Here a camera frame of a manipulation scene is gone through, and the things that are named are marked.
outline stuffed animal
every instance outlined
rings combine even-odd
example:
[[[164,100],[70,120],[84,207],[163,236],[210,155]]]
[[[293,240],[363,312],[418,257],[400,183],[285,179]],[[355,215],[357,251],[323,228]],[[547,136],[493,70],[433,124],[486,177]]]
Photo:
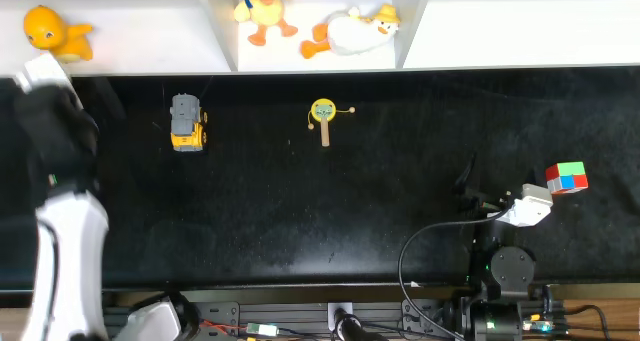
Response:
[[[318,52],[333,51],[338,55],[355,55],[367,52],[389,42],[398,31],[400,19],[395,7],[385,4],[372,19],[360,16],[353,7],[346,12],[336,12],[326,23],[313,28],[315,41],[304,41],[300,52],[310,59]]]
[[[238,22],[251,19],[258,25],[258,32],[249,36],[249,42],[256,46],[267,43],[267,28],[278,25],[282,29],[282,36],[291,37],[298,33],[298,29],[287,24],[284,20],[284,3],[282,0],[242,0],[236,6],[233,15]]]
[[[24,17],[24,33],[33,47],[49,50],[60,62],[93,58],[93,51],[85,36],[91,25],[67,25],[52,9],[38,6]]]

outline blue cube sticker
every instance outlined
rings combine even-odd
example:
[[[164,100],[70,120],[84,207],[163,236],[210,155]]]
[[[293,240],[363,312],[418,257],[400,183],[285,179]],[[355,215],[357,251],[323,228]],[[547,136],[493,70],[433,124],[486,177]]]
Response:
[[[563,190],[576,188],[573,176],[560,176],[560,183],[562,184]]]

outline black tabletop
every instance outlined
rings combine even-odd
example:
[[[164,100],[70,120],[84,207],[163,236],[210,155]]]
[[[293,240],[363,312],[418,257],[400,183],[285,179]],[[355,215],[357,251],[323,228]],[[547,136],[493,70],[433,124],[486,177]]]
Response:
[[[517,231],[538,282],[640,280],[638,68],[393,74],[110,78],[118,120],[75,80],[101,128],[99,195],[109,214],[106,288],[385,283],[418,228],[458,220],[455,179],[517,190],[532,168],[583,161],[588,190],[554,197]],[[29,142],[2,89],[0,289],[32,287],[37,249],[24,165]],[[171,97],[209,113],[204,154],[171,147]],[[341,113],[307,129],[318,98]],[[408,279],[464,283],[471,227],[434,230]]]

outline toy truck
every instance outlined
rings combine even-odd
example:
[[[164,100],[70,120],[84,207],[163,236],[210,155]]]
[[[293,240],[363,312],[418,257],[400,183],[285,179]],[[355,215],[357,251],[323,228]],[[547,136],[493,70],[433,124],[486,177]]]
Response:
[[[172,99],[171,143],[179,152],[202,151],[207,144],[207,113],[200,100],[191,95],[176,95]]]

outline rubik's cube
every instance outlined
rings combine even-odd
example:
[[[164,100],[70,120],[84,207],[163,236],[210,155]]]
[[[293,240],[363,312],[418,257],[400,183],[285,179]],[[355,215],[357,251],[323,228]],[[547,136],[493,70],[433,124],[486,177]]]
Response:
[[[546,171],[547,186],[552,195],[574,193],[589,187],[582,162],[564,162]]]

